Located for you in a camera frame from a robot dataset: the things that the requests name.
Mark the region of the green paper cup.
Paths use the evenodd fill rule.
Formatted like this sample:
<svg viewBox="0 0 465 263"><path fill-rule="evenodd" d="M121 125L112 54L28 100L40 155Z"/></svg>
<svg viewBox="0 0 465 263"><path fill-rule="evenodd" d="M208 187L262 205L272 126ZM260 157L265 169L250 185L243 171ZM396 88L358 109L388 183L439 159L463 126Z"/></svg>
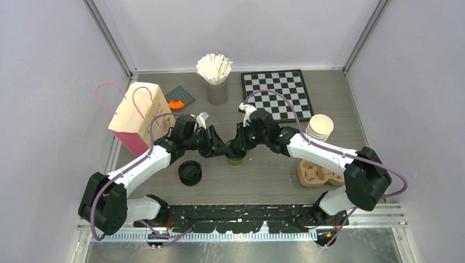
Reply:
<svg viewBox="0 0 465 263"><path fill-rule="evenodd" d="M239 167L243 163L243 158L240 158L240 157L228 157L228 162L232 167Z"/></svg>

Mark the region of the stack of black lids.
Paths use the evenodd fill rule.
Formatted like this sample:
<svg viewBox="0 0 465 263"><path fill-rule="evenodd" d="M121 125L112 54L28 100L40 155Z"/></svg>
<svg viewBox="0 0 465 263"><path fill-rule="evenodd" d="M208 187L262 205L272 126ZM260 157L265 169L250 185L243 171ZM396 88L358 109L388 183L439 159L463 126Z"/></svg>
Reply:
<svg viewBox="0 0 465 263"><path fill-rule="evenodd" d="M201 181L201 165L197 161L185 161L179 166L178 175L184 185L194 186Z"/></svg>

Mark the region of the stack of paper cups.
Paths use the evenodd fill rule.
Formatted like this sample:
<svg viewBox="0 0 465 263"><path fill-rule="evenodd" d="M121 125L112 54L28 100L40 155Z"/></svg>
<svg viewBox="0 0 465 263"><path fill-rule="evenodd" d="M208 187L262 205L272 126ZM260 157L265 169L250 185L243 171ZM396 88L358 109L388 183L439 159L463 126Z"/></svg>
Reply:
<svg viewBox="0 0 465 263"><path fill-rule="evenodd" d="M305 134L315 140L325 142L333 132L334 123L327 115L314 115L309 120Z"/></svg>

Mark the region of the black coffee cup lid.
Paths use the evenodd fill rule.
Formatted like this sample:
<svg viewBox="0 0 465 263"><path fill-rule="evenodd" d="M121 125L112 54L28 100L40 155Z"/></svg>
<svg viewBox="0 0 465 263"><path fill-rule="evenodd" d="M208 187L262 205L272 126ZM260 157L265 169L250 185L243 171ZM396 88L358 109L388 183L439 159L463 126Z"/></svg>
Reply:
<svg viewBox="0 0 465 263"><path fill-rule="evenodd" d="M227 153L226 158L231 161L239 161L245 158L246 152L239 152L239 153Z"/></svg>

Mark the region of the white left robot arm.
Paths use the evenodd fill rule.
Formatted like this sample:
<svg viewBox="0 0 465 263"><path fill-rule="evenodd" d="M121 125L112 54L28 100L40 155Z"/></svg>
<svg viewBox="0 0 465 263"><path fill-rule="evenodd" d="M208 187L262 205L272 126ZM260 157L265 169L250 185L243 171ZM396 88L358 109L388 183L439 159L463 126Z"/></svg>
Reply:
<svg viewBox="0 0 465 263"><path fill-rule="evenodd" d="M150 147L124 167L108 174L96 172L90 176L78 208L78 215L90 224L97 241L115 234L128 223L148 220L156 227L168 220L162 200L156 196L130 199L131 193L144 181L173 164L187 151L197 151L202 157L223 156L226 148L215 136L214 126L206 126L208 114L197 116L178 114L168 135L151 140Z"/></svg>

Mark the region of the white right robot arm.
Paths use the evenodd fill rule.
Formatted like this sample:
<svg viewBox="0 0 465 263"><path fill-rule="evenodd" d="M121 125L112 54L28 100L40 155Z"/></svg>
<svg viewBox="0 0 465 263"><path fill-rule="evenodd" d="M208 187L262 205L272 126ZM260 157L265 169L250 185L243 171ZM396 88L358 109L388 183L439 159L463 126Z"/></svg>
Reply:
<svg viewBox="0 0 465 263"><path fill-rule="evenodd" d="M240 104L238 111L244 118L229 145L230 159L265 145L274 153L310 161L344 179L343 186L324 192L311 207L310 216L317 224L327 225L336 214L351 208L374 210L392 183L387 169L369 147L356 151L314 140L296 128L279 126L269 112L249 104Z"/></svg>

